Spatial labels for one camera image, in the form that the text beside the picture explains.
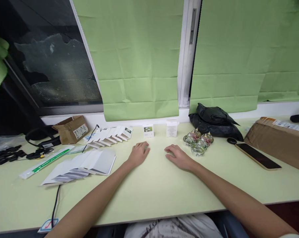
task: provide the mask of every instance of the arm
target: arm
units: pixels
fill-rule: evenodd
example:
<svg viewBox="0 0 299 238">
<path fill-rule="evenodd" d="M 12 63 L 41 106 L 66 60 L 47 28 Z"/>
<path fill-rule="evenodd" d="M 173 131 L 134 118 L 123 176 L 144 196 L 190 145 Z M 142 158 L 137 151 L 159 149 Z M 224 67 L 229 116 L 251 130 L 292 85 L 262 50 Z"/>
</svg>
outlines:
<svg viewBox="0 0 299 238">
<path fill-rule="evenodd" d="M 150 148 L 145 149 L 146 146 L 148 146 L 147 142 L 137 143 L 133 146 L 128 160 L 81 199 L 81 201 L 57 223 L 46 237 L 83 237 L 99 218 L 128 173 L 143 163 L 150 151 Z"/>
<path fill-rule="evenodd" d="M 256 237 L 277 238 L 286 234 L 299 235 L 262 203 L 194 161 L 178 145 L 168 146 L 165 151 L 175 155 L 166 154 L 167 159 L 200 178 L 222 204 Z"/>
</svg>

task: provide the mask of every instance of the hand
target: hand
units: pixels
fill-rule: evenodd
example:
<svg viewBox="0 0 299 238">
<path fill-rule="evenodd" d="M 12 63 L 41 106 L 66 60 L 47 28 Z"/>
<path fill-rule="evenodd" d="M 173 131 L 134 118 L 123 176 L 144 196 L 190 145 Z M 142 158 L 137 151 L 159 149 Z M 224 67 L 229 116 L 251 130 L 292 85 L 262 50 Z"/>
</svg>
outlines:
<svg viewBox="0 0 299 238">
<path fill-rule="evenodd" d="M 166 158 L 177 165 L 178 168 L 191 171 L 196 161 L 189 157 L 178 145 L 170 145 L 165 148 L 167 153 L 172 152 L 175 156 L 166 154 Z"/>
<path fill-rule="evenodd" d="M 132 152 L 127 159 L 127 162 L 130 162 L 133 167 L 137 167 L 143 163 L 150 151 L 150 148 L 145 149 L 148 145 L 149 144 L 145 141 L 142 143 L 137 143 L 135 146 L 133 146 Z"/>
</svg>

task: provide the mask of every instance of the gold phone case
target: gold phone case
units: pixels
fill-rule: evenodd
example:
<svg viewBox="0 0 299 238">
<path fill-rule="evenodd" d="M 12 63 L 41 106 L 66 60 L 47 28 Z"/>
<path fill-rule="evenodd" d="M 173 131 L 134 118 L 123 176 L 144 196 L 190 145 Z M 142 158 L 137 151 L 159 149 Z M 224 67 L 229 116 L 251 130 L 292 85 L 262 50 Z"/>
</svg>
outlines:
<svg viewBox="0 0 299 238">
<path fill-rule="evenodd" d="M 275 169 L 268 169 L 267 167 L 265 167 L 263 164 L 261 164 L 260 162 L 258 162 L 256 159 L 254 159 L 251 155 L 249 155 L 247 152 L 245 152 L 243 149 L 241 149 L 239 146 L 237 146 L 238 144 L 235 144 L 235 146 L 241 150 L 245 155 L 247 155 L 250 159 L 252 159 L 255 163 L 257 163 L 258 165 L 260 165 L 263 169 L 268 170 L 268 171 L 272 171 L 272 170 L 280 170 L 282 168 L 275 168 Z"/>
</svg>

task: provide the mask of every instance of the broken window pane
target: broken window pane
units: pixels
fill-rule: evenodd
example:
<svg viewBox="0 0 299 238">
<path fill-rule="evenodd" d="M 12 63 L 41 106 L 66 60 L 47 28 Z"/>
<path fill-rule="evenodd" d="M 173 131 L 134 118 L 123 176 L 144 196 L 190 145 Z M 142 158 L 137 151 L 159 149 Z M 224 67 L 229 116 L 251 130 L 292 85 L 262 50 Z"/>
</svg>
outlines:
<svg viewBox="0 0 299 238">
<path fill-rule="evenodd" d="M 69 0 L 1 0 L 0 33 L 44 107 L 102 103 Z"/>
</svg>

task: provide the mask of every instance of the window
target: window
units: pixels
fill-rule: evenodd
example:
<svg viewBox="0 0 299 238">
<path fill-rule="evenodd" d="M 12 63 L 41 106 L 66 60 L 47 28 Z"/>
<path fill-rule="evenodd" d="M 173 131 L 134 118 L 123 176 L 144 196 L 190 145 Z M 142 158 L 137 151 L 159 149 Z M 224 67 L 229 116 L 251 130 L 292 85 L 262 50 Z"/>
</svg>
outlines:
<svg viewBox="0 0 299 238">
<path fill-rule="evenodd" d="M 1 0 L 9 73 L 39 115 L 103 111 L 69 0 Z"/>
</svg>

